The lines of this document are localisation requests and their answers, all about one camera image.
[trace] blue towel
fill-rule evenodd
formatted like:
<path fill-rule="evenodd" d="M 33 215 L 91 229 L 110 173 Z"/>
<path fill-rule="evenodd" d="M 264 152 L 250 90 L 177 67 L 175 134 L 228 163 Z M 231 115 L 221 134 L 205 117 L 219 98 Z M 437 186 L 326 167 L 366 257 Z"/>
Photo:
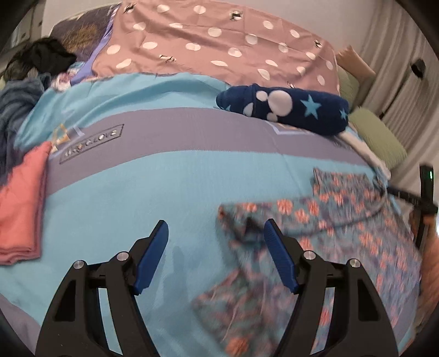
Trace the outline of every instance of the blue towel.
<path fill-rule="evenodd" d="M 336 135 L 348 125 L 348 102 L 338 95 L 298 88 L 230 87 L 217 105 L 248 117 L 292 125 L 320 135 Z"/>
<path fill-rule="evenodd" d="M 25 153 L 14 150 L 15 136 L 44 91 L 50 87 L 50 74 L 37 78 L 11 80 L 0 91 L 0 186 Z"/>

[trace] light blue blanket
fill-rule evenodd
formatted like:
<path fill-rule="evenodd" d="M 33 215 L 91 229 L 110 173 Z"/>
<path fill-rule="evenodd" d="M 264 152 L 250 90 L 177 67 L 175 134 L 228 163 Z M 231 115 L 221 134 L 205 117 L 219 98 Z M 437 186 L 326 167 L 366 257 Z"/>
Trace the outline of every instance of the light blue blanket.
<path fill-rule="evenodd" d="M 16 145 L 29 148 L 50 139 L 59 124 L 87 127 L 115 113 L 215 108 L 216 95 L 226 88 L 215 79 L 182 73 L 120 75 L 62 94 L 48 91 L 21 127 Z M 107 261 L 164 219 L 168 245 L 150 288 L 137 298 L 150 335 L 162 356 L 223 356 L 190 307 L 194 297 L 236 267 L 216 225 L 217 209 L 225 202 L 309 196 L 314 167 L 374 176 L 367 166 L 331 160 L 202 150 L 156 153 L 98 172 L 47 198 L 42 257 L 0 268 L 0 293 L 42 323 L 75 260 Z M 105 291 L 101 301 L 109 345 L 119 351 Z"/>

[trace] floral patterned cloth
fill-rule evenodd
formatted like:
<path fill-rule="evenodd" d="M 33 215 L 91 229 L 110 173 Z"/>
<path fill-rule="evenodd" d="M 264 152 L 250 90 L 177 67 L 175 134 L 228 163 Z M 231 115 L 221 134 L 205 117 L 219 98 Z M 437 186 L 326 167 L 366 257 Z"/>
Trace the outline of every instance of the floral patterned cloth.
<path fill-rule="evenodd" d="M 193 308 L 229 355 L 271 356 L 294 309 L 297 297 L 283 286 L 263 239 L 270 218 L 303 249 L 325 260 L 345 264 L 358 258 L 396 325 L 420 278 L 413 237 L 382 182 L 315 169 L 313 197 L 219 208 L 219 222 L 240 268 L 197 297 Z M 334 290 L 327 289 L 313 353 L 326 343 L 333 301 Z"/>
<path fill-rule="evenodd" d="M 84 66 L 85 62 L 75 62 L 67 70 L 67 72 L 60 73 L 52 80 L 50 85 L 57 92 L 65 92 L 71 88 L 70 80 L 76 76 L 79 70 Z"/>

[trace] white wall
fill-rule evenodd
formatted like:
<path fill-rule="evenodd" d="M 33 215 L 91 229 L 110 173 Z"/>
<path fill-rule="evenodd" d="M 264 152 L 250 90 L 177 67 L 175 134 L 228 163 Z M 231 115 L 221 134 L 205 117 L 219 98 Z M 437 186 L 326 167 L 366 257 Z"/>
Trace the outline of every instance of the white wall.
<path fill-rule="evenodd" d="M 332 43 L 336 50 L 351 44 L 361 50 L 375 4 L 382 0 L 231 0 L 281 16 Z M 43 35 L 60 20 L 117 0 L 46 0 Z"/>

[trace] gray stripe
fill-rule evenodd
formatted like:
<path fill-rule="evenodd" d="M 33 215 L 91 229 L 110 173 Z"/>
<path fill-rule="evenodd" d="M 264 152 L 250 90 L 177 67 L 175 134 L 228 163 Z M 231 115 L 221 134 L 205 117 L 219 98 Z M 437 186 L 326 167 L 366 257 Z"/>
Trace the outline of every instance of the gray stripe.
<path fill-rule="evenodd" d="M 413 324 L 416 308 L 417 308 L 417 298 L 419 296 L 419 285 L 417 284 L 412 293 L 407 298 L 401 313 L 399 314 L 398 322 L 393 328 L 393 333 L 395 334 L 396 342 L 401 343 L 405 334 L 409 330 L 410 326 Z"/>
<path fill-rule="evenodd" d="M 306 131 L 218 109 L 172 108 L 116 114 L 85 129 L 84 137 L 106 134 L 123 124 L 123 133 L 60 163 L 68 150 L 49 160 L 47 195 L 124 162 L 169 151 L 210 150 L 280 153 L 367 165 L 352 150 Z"/>

